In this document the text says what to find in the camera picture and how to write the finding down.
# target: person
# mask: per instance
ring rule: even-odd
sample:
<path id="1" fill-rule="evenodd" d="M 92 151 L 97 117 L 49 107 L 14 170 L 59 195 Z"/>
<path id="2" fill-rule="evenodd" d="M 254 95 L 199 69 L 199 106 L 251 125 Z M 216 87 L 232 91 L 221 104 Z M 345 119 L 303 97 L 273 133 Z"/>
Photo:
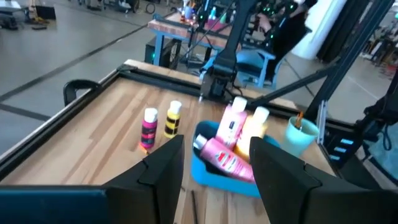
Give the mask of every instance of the person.
<path id="1" fill-rule="evenodd" d="M 296 46 L 307 33 L 305 27 L 305 19 L 308 10 L 317 3 L 317 0 L 294 0 L 298 4 L 298 8 L 291 13 L 290 17 L 280 28 L 279 34 L 275 37 L 272 46 L 274 60 L 268 61 L 266 81 L 271 82 L 275 76 L 275 68 L 277 64 Z M 272 22 L 264 14 L 258 14 L 259 27 L 266 34 L 272 29 Z"/>

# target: orange object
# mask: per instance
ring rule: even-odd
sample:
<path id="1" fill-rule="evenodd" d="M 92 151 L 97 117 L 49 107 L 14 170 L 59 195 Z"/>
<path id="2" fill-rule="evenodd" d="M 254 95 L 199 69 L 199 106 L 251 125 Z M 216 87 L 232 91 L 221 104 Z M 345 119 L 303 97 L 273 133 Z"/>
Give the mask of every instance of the orange object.
<path id="1" fill-rule="evenodd" d="M 303 113 L 303 111 L 301 111 L 300 114 L 297 116 L 296 123 L 294 124 L 294 126 L 297 129 L 301 128 L 301 120 L 303 119 L 303 117 L 304 117 L 304 113 Z"/>

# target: white bottle cap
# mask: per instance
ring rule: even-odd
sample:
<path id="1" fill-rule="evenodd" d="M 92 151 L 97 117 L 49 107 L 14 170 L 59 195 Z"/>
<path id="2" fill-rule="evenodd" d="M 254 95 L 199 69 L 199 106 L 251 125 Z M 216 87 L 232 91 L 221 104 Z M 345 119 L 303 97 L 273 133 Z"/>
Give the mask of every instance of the white bottle cap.
<path id="1" fill-rule="evenodd" d="M 207 138 L 203 137 L 201 134 L 197 136 L 195 141 L 193 142 L 193 147 L 201 150 L 203 147 L 205 147 L 205 144 L 207 143 Z"/>
<path id="2" fill-rule="evenodd" d="M 234 102 L 232 103 L 232 110 L 239 113 L 244 111 L 244 109 L 246 108 L 248 101 L 247 99 L 237 96 L 234 99 Z"/>
<path id="3" fill-rule="evenodd" d="M 146 108 L 144 112 L 144 121 L 148 123 L 153 123 L 157 120 L 157 109 Z"/>
<path id="4" fill-rule="evenodd" d="M 177 101 L 177 100 L 173 100 L 170 103 L 170 109 L 169 111 L 173 114 L 180 114 L 180 110 L 182 107 L 182 103 Z"/>
<path id="5" fill-rule="evenodd" d="M 256 123 L 264 124 L 268 118 L 269 110 L 267 108 L 258 106 L 253 114 L 253 120 Z"/>

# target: blue cup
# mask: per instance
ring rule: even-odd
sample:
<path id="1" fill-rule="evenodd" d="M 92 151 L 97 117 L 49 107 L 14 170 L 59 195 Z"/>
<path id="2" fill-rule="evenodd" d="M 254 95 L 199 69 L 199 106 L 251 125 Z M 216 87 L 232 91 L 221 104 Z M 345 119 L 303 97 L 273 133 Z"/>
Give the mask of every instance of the blue cup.
<path id="1" fill-rule="evenodd" d="M 300 157 L 319 135 L 319 129 L 311 121 L 302 119 L 302 128 L 299 130 L 294 126 L 296 120 L 297 117 L 289 119 L 281 148 L 295 157 Z"/>
<path id="2" fill-rule="evenodd" d="M 189 6 L 185 6 L 185 18 L 186 19 L 192 19 L 192 8 Z"/>

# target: blue table leg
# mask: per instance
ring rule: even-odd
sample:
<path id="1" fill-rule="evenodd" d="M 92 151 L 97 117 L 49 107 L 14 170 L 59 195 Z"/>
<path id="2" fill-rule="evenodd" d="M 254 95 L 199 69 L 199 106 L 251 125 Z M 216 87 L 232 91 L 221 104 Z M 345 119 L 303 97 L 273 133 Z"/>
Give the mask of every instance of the blue table leg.
<path id="1" fill-rule="evenodd" d="M 157 34 L 156 35 L 156 44 L 155 44 L 154 65 L 157 65 L 157 66 L 160 65 L 160 56 L 162 55 L 163 43 L 164 43 L 164 35 Z"/>

